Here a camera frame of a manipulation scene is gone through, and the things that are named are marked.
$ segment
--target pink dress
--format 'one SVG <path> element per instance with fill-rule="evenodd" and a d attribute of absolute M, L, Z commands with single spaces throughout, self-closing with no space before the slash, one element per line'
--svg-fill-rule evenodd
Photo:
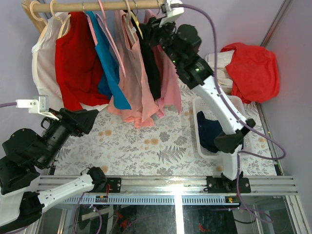
<path fill-rule="evenodd" d="M 135 127 L 153 126 L 151 118 L 159 108 L 151 94 L 147 75 L 141 55 L 140 44 L 136 36 L 136 43 L 131 47 L 125 29 L 125 16 L 123 11 L 115 11 L 116 46 L 125 68 L 126 77 L 119 71 L 119 86 L 131 105 L 131 110 L 115 108 L 112 97 L 108 112 L 121 115 L 124 122 L 135 122 Z"/>
<path fill-rule="evenodd" d="M 151 10 L 146 10 L 144 23 L 147 23 L 151 17 L 156 18 Z M 159 106 L 157 115 L 159 117 L 164 117 L 165 105 L 174 105 L 180 114 L 182 111 L 182 100 L 178 82 L 179 76 L 176 73 L 176 67 L 170 58 L 164 52 L 161 52 L 157 46 L 152 48 L 152 50 L 154 52 L 159 72 L 162 75 L 161 98 L 155 101 Z"/>

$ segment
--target white basket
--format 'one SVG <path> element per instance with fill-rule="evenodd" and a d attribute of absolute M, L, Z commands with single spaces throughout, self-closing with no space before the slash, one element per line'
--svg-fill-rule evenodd
<path fill-rule="evenodd" d="M 237 108 L 237 110 L 246 117 L 246 112 L 244 109 L 244 105 L 242 100 L 237 97 L 237 96 L 228 96 L 230 101 L 233 103 L 233 105 Z M 202 147 L 199 142 L 199 133 L 198 133 L 198 122 L 197 122 L 197 113 L 202 111 L 205 114 L 206 119 L 210 120 L 217 120 L 217 118 L 214 116 L 212 111 L 209 109 L 209 106 L 205 103 L 204 100 L 201 99 L 201 97 L 196 97 L 193 100 L 193 113 L 194 113 L 194 122 L 195 122 L 195 132 L 196 132 L 196 141 L 197 141 L 197 148 L 198 148 L 198 153 L 200 156 L 203 158 L 209 158 L 209 159 L 214 159 L 214 158 L 220 158 L 221 152 L 219 151 L 218 153 L 212 153 Z M 251 133 L 248 133 L 245 138 L 244 138 L 244 150 L 248 152 L 253 152 L 254 150 L 254 144 L 253 144 L 253 139 Z M 242 157 L 248 157 L 251 155 L 248 154 L 241 154 Z"/>

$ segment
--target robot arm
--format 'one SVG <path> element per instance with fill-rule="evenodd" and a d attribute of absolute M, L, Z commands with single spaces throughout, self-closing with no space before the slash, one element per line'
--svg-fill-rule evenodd
<path fill-rule="evenodd" d="M 93 167 L 76 180 L 48 191 L 27 192 L 40 169 L 49 168 L 69 136 L 81 137 L 90 133 L 98 115 L 97 110 L 59 112 L 45 108 L 46 99 L 17 100 L 17 107 L 30 108 L 30 113 L 46 116 L 41 126 L 49 123 L 43 136 L 31 129 L 20 129 L 3 143 L 6 156 L 0 159 L 0 233 L 26 227 L 56 204 L 83 192 L 100 192 L 106 177 L 100 168 Z"/>
<path fill-rule="evenodd" d="M 244 127 L 230 112 L 217 91 L 213 71 L 197 53 L 201 39 L 196 29 L 187 24 L 176 28 L 175 21 L 183 14 L 182 7 L 172 8 L 172 4 L 182 4 L 180 0 L 167 0 L 161 6 L 166 15 L 161 19 L 150 18 L 150 45 L 160 45 L 176 67 L 180 80 L 199 95 L 212 110 L 223 132 L 214 140 L 216 147 L 223 152 L 223 175 L 233 181 L 237 177 L 237 152 L 242 148 L 244 136 L 249 129 Z M 231 103 L 221 89 L 221 94 L 234 112 L 250 127 L 255 126 L 253 119 L 246 119 Z"/>

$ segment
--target patterned mat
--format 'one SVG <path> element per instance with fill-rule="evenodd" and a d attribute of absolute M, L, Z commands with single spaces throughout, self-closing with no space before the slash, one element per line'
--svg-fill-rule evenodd
<path fill-rule="evenodd" d="M 220 159 L 199 156 L 196 146 L 192 101 L 196 95 L 180 85 L 183 111 L 165 108 L 165 117 L 154 117 L 154 127 L 135 129 L 121 117 L 103 110 L 89 135 L 70 137 L 55 162 L 55 175 L 79 175 L 87 167 L 101 167 L 106 175 L 209 176 L 222 171 Z M 255 128 L 263 132 L 255 103 L 245 104 Z M 254 152 L 270 156 L 266 139 L 252 133 Z M 245 175 L 276 175 L 269 160 L 256 157 L 241 161 Z"/>

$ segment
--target white wall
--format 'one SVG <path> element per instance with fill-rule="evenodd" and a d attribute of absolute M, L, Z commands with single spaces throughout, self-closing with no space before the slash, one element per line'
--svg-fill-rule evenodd
<path fill-rule="evenodd" d="M 213 19 L 218 50 L 242 42 L 260 45 L 283 0 L 182 0 L 206 11 Z M 213 37 L 209 22 L 199 13 L 185 9 L 179 24 L 194 25 L 202 38 L 199 54 L 213 52 Z"/>
<path fill-rule="evenodd" d="M 38 95 L 34 85 L 31 48 L 39 33 L 23 12 L 20 0 L 1 1 L 0 14 L 0 103 L 29 99 Z M 26 109 L 0 109 L 0 144 L 23 127 L 39 133 L 41 118 L 28 114 Z M 0 157 L 4 156 L 0 146 Z"/>
<path fill-rule="evenodd" d="M 286 148 L 286 174 L 294 176 L 312 226 L 312 2 L 294 1 L 270 42 L 281 79 L 278 97 L 263 104 L 273 137 Z"/>

